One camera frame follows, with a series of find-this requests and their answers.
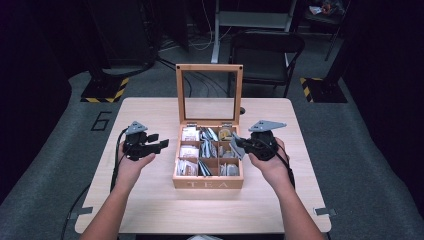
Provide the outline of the dark cart with clutter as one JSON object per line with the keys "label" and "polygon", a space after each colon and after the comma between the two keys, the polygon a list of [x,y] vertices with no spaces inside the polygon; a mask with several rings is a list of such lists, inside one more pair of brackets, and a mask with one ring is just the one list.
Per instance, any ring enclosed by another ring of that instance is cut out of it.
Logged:
{"label": "dark cart with clutter", "polygon": [[319,26],[331,33],[329,56],[340,33],[352,0],[301,0],[301,18],[312,26]]}

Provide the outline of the grey tape strip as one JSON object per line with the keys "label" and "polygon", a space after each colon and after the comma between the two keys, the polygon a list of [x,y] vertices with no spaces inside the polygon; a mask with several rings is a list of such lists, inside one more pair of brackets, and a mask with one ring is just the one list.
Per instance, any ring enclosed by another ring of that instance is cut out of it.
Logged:
{"label": "grey tape strip", "polygon": [[80,215],[91,214],[92,211],[93,211],[93,207],[80,208],[80,209],[77,209],[75,211],[71,211],[68,214],[67,219],[68,220],[77,219]]}
{"label": "grey tape strip", "polygon": [[337,212],[336,212],[335,209],[330,209],[330,208],[326,208],[326,207],[323,207],[323,208],[313,208],[313,211],[314,211],[314,213],[317,216],[328,215],[329,217],[332,217],[332,216],[336,216],[337,215]]}

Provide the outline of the assorted tea bags group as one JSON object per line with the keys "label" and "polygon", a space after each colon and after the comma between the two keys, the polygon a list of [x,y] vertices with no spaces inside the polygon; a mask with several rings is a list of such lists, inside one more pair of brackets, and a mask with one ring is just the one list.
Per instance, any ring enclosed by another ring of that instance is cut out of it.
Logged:
{"label": "assorted tea bags group", "polygon": [[232,127],[184,127],[181,134],[177,176],[228,177],[241,173],[239,159],[230,146]]}

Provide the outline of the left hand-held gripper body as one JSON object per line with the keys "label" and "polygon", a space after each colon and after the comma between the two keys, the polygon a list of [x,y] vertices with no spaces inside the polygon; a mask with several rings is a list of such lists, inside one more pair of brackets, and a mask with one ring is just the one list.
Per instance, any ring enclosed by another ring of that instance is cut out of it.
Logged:
{"label": "left hand-held gripper body", "polygon": [[153,147],[154,142],[147,142],[147,130],[146,126],[137,121],[133,121],[126,129],[123,152],[130,160],[137,161],[156,152]]}

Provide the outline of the grey tea bag sachet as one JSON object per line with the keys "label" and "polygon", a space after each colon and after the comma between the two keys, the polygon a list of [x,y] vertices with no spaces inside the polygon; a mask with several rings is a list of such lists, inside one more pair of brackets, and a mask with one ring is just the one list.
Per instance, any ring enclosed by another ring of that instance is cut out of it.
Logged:
{"label": "grey tea bag sachet", "polygon": [[238,159],[242,160],[244,158],[245,150],[242,145],[242,140],[235,132],[232,133],[230,148]]}

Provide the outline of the person's left hand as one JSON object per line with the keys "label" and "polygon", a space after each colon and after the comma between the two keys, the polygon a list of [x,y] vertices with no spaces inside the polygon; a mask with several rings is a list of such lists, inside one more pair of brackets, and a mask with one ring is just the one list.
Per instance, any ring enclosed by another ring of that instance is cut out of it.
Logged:
{"label": "person's left hand", "polygon": [[155,159],[156,155],[151,153],[137,161],[132,161],[123,152],[123,144],[118,149],[118,173],[114,189],[117,191],[130,192],[139,179],[142,169]]}

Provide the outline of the person's right hand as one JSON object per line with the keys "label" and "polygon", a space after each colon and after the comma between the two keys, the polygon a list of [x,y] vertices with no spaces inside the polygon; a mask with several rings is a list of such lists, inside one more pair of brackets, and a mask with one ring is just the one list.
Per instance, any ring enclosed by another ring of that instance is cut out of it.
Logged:
{"label": "person's right hand", "polygon": [[289,158],[285,152],[284,142],[275,138],[279,145],[277,154],[268,161],[259,160],[253,153],[249,154],[251,163],[258,168],[264,179],[270,184],[277,195],[288,196],[294,190],[289,177],[287,165]]}

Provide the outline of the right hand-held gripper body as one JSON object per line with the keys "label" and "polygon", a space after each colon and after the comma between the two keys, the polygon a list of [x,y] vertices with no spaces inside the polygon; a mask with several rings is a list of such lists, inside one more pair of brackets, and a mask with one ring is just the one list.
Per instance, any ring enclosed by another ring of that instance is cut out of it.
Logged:
{"label": "right hand-held gripper body", "polygon": [[250,152],[262,161],[268,161],[273,158],[278,151],[279,145],[272,130],[286,126],[287,124],[283,122],[259,120],[248,129],[250,132],[249,141],[252,144]]}

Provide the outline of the black folding chair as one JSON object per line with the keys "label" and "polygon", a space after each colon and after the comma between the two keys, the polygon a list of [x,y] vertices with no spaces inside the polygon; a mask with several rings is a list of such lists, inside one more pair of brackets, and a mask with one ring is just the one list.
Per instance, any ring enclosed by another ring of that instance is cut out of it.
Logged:
{"label": "black folding chair", "polygon": [[232,36],[228,62],[243,66],[243,82],[284,86],[286,97],[304,39],[291,32],[244,30]]}

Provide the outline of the black equipment cabinet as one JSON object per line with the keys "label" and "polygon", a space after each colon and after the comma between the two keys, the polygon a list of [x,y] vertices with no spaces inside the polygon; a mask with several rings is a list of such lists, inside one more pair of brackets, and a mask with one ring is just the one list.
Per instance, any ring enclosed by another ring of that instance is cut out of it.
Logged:
{"label": "black equipment cabinet", "polygon": [[157,21],[152,0],[86,0],[111,67],[154,65]]}

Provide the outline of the black base with striped edge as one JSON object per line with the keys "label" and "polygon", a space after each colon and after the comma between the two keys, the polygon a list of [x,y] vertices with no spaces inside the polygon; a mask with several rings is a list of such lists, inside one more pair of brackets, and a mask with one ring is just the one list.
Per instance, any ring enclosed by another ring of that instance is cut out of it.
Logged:
{"label": "black base with striped edge", "polygon": [[347,103],[340,86],[322,78],[301,78],[306,100],[310,103]]}
{"label": "black base with striped edge", "polygon": [[81,102],[89,103],[114,103],[122,97],[129,82],[125,79],[112,79],[105,84],[91,81],[81,94]]}

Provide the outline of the white metal desk frame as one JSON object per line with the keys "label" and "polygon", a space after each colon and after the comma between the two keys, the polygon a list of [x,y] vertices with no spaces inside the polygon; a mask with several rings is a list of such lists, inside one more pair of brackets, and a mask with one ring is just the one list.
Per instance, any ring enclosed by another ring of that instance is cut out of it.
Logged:
{"label": "white metal desk frame", "polygon": [[262,13],[223,11],[220,9],[220,0],[215,0],[215,27],[211,62],[216,64],[219,60],[220,28],[222,26],[280,29],[288,32],[291,27],[296,3],[297,0],[290,0],[290,9],[287,13]]}

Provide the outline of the wooden tea box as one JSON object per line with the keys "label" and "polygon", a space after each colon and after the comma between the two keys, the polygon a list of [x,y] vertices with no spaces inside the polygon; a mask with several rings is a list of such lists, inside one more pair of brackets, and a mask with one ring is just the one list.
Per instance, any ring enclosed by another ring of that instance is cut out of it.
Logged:
{"label": "wooden tea box", "polygon": [[[191,97],[188,95],[186,83],[191,74],[204,74],[214,80],[233,83],[230,97]],[[179,107],[179,135],[173,173],[173,183],[179,189],[240,189],[243,186],[243,164],[239,159],[241,173],[239,176],[201,177],[177,176],[176,164],[180,147],[181,134],[184,127],[232,127],[239,132],[241,107],[241,88],[243,67],[234,64],[178,64],[176,80]]]}

